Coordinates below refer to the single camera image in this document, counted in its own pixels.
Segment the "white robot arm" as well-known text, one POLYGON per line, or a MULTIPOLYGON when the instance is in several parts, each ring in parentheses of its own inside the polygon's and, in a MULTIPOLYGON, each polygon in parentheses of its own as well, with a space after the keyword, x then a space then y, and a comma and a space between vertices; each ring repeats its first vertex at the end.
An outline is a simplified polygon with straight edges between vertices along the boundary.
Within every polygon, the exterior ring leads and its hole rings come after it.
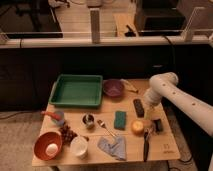
POLYGON ((162 98, 166 98, 213 137, 213 106, 180 90, 177 84, 178 76, 173 72, 152 76, 150 87, 144 93, 145 103, 157 106, 162 98))

